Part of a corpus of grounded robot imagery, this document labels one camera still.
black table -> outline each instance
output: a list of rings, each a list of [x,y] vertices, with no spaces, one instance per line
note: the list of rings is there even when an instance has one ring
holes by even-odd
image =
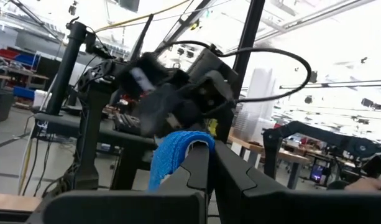
[[[47,133],[72,138],[78,137],[80,117],[61,113],[53,116],[44,113],[34,115],[36,121],[47,121]],[[100,123],[98,142],[122,147],[122,153],[114,171],[111,190],[130,190],[137,169],[150,170],[150,152],[157,148],[152,138],[113,130],[114,123],[109,119]]]

blue bin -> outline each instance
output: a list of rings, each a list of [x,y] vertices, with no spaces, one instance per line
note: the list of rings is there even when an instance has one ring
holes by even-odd
[[[38,59],[38,57],[36,57],[34,55],[20,54],[20,55],[16,56],[14,60],[17,62],[26,64],[26,65],[30,65],[32,67],[33,66],[36,67],[39,59]]]
[[[34,90],[29,90],[23,87],[14,86],[14,96],[19,96],[19,97],[27,98],[30,100],[34,100]]]

black robotic arm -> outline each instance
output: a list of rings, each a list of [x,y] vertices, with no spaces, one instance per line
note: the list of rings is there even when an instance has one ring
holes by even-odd
[[[336,134],[308,126],[299,121],[292,121],[281,127],[268,129],[263,133],[266,154],[265,174],[269,177],[275,178],[277,154],[282,146],[283,139],[296,133],[304,134],[324,141],[329,145],[336,146],[341,150],[341,152],[336,153],[342,154],[343,151],[347,151],[350,155],[358,159],[372,157],[376,153],[381,153],[381,144],[376,144],[366,138]]]

ceiling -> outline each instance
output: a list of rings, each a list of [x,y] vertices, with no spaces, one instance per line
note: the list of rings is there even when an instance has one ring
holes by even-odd
[[[52,1],[56,4],[44,0],[22,2],[33,7],[46,20],[55,21],[56,26],[62,26],[63,30],[64,24],[72,18],[67,14],[71,0],[59,3]],[[133,12],[121,9],[110,0],[96,0],[92,4],[88,1],[85,4],[85,0],[78,2],[80,19],[93,28],[136,17]],[[154,0],[153,3],[140,1],[138,16],[179,2],[181,0]],[[201,0],[194,0],[190,6],[184,4],[156,15],[143,49],[156,48],[179,15],[185,10],[193,11],[200,2]],[[200,18],[199,27],[186,31],[180,39],[214,43],[223,52],[235,50],[248,7],[247,0],[214,0],[213,6]],[[124,45],[131,48],[143,28],[144,20],[139,22],[139,25],[101,32],[99,35],[104,40],[119,44],[124,41]],[[381,0],[266,0],[255,45],[280,48],[307,59],[313,70],[318,71],[318,83],[381,80]],[[167,58],[183,63],[183,68],[195,59],[183,59],[177,54],[170,54]],[[234,57],[223,60],[231,66]],[[299,84],[305,77],[301,65],[288,58],[253,54],[244,87],[249,86],[255,67],[273,68],[281,85]],[[312,104],[304,102],[306,96],[313,96]],[[305,120],[307,117],[306,120],[312,119],[312,123],[342,127],[350,125],[352,129],[360,130],[360,124],[352,118],[357,116],[371,119],[371,125],[363,128],[380,127],[381,112],[362,107],[360,101],[363,98],[381,103],[381,87],[304,89],[290,100],[282,100],[278,113],[292,119]]]

black cable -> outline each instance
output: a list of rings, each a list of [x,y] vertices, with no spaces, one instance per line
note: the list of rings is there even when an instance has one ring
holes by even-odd
[[[186,9],[183,11],[182,16],[186,14],[186,11],[189,9],[189,7],[193,4],[194,1],[195,1],[195,0],[191,0],[191,1],[190,1],[188,7],[186,7]],[[179,20],[176,21],[176,22],[174,23],[174,25],[172,25],[171,29],[167,32],[167,34],[165,35],[165,37],[163,38],[163,40],[165,40],[165,38],[167,38],[167,35],[171,33],[171,31],[173,30],[173,28],[175,27],[175,25],[176,25],[177,23],[179,23],[179,21],[181,20],[180,18],[181,18],[182,16],[180,16],[180,17],[179,17]]]
[[[95,30],[92,29],[92,27],[89,27],[89,26],[87,26],[87,28],[89,28],[89,29],[92,31],[92,33],[95,35],[95,37],[96,37],[96,38],[99,40],[99,42],[101,43],[103,49],[109,54],[110,57],[112,57],[112,55],[111,55],[110,52],[109,52],[109,49],[106,47],[106,45],[102,42],[102,40],[101,40],[101,39],[99,38],[99,36],[96,34]]]
[[[44,191],[42,192],[42,197],[45,197],[45,195],[46,195],[47,192],[48,192],[48,189],[52,186],[52,184],[56,184],[56,183],[59,182],[61,179],[62,179],[62,177],[59,177],[59,178],[57,178],[56,180],[54,180],[54,181],[52,181],[51,183],[49,183],[49,184],[45,187]]]
[[[90,65],[90,63],[97,57],[97,55],[95,55],[91,60],[89,60],[89,62],[85,65],[85,68],[83,70],[83,73],[81,73],[81,75],[77,78],[77,81],[76,83],[74,84],[74,88],[77,86],[78,82],[80,81],[80,78],[84,75],[85,71],[86,71],[86,68],[88,68],[88,66]]]
[[[280,55],[285,55],[287,57],[290,57],[290,58],[300,62],[306,68],[306,78],[302,82],[302,84],[300,86],[298,86],[297,88],[290,90],[286,93],[283,93],[281,95],[268,96],[268,97],[262,97],[262,98],[244,98],[244,99],[239,99],[239,100],[234,100],[232,102],[229,102],[229,103],[232,103],[234,105],[236,105],[238,103],[250,103],[250,102],[256,103],[256,102],[277,100],[277,99],[292,95],[292,94],[302,90],[308,84],[308,82],[310,81],[310,78],[312,76],[312,68],[310,67],[310,64],[305,59],[303,59],[302,57],[300,57],[296,54],[293,54],[291,52],[287,52],[285,50],[280,50],[280,49],[246,47],[243,49],[239,49],[236,52],[232,52],[229,54],[222,54],[218,49],[215,48],[214,45],[208,45],[206,43],[203,43],[200,41],[195,41],[195,40],[182,40],[182,41],[176,41],[176,42],[168,43],[167,45],[164,45],[163,47],[158,48],[155,52],[158,53],[158,52],[163,51],[166,48],[171,47],[171,46],[176,45],[176,44],[199,45],[199,46],[205,47],[207,49],[210,49],[210,51],[212,51],[212,53],[214,53],[217,57],[230,57],[230,56],[234,56],[234,55],[242,54],[242,53],[246,53],[246,52],[251,52],[251,53],[252,52],[270,52],[270,53],[280,54]],[[224,106],[227,106],[227,105],[222,105],[222,106],[216,108],[215,110],[211,111],[209,114],[215,113],[217,110],[220,110]]]
[[[22,196],[24,196],[24,194],[26,193],[27,187],[29,186],[31,177],[33,176],[33,173],[34,173],[35,165],[37,163],[37,156],[38,156],[38,152],[39,152],[39,137],[40,137],[40,133],[41,133],[41,129],[38,131],[38,133],[36,135],[33,167],[31,168],[31,171],[30,171],[30,174],[29,174],[29,178],[27,179],[26,185],[25,185],[25,187],[23,189]]]
[[[30,115],[30,116],[26,119],[26,124],[25,124],[25,126],[24,126],[24,132],[23,132],[23,134],[25,134],[26,131],[27,131],[27,126],[29,125],[30,118],[32,118],[32,117],[34,117],[34,116],[35,116],[35,114]]]
[[[51,149],[52,139],[53,139],[53,134],[51,134],[49,139],[48,139],[48,146],[47,146],[47,150],[45,151],[45,156],[44,156],[44,167],[42,168],[42,173],[41,173],[39,182],[37,184],[37,187],[35,188],[33,197],[35,197],[37,195],[37,192],[41,188],[41,181],[42,181],[42,179],[43,179],[43,177],[45,175],[45,171],[47,170],[47,162],[48,162],[48,158],[49,158],[49,152],[50,152],[50,149]]]

